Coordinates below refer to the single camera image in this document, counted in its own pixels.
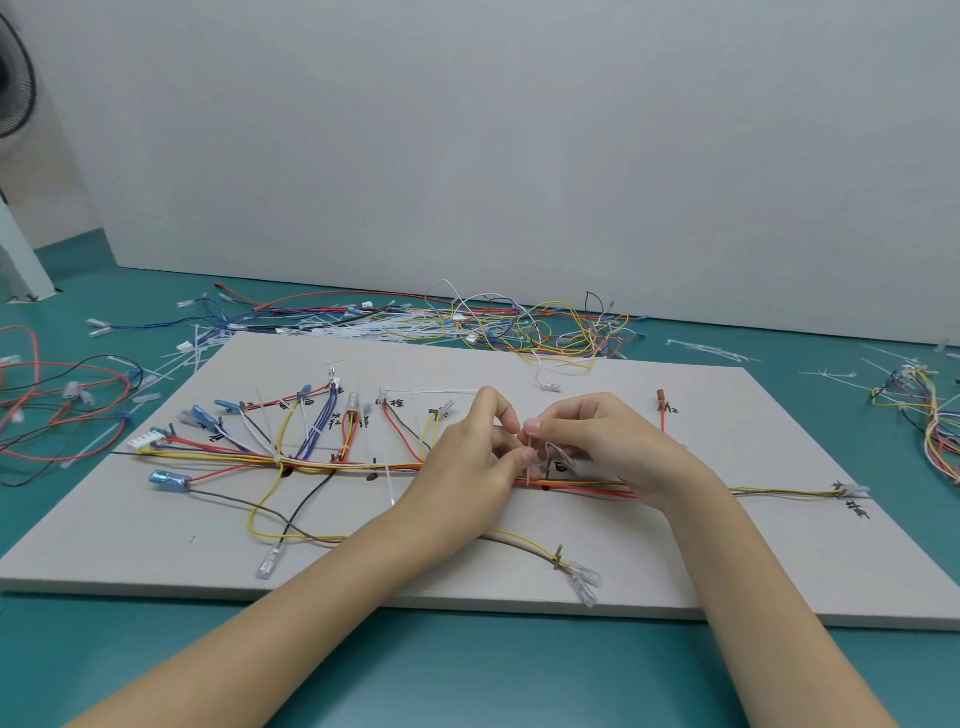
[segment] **fan stand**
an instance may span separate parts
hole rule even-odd
[[[16,224],[10,209],[0,203],[0,278],[12,298],[8,303],[33,303],[57,293],[50,277]]]

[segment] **blue terminal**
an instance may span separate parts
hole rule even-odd
[[[223,407],[224,409],[227,410],[227,412],[239,412],[242,409],[242,407],[239,404],[235,404],[231,401],[214,400],[213,403],[216,404],[218,407]]]
[[[190,414],[194,416],[197,422],[199,422],[201,425],[203,425],[207,429],[215,430],[217,427],[220,426],[220,423],[217,421],[217,419],[212,417],[205,409],[203,409],[198,404],[193,405],[193,408],[190,410]]]
[[[190,478],[180,473],[170,471],[153,471],[148,478],[160,491],[171,493],[186,493],[190,487]]]

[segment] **left hand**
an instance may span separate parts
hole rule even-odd
[[[495,426],[493,418],[503,426]],[[430,561],[442,561],[490,529],[524,469],[530,468],[531,478],[540,477],[531,465],[535,453],[518,441],[519,432],[510,403],[483,387],[469,414],[446,428],[414,482],[388,511],[415,529]]]

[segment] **white wall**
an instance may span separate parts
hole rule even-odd
[[[960,338],[953,0],[16,0],[118,261]]]
[[[0,2],[0,12],[19,32],[8,2]],[[34,248],[101,227],[60,120],[42,86],[30,125],[0,140],[0,187],[7,195],[13,218]]]

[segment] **white connector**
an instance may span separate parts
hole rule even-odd
[[[139,437],[128,440],[127,447],[134,452],[140,452],[141,448],[146,448],[154,443],[158,443],[164,437],[166,437],[166,435],[162,432],[148,432],[145,435],[140,435]]]

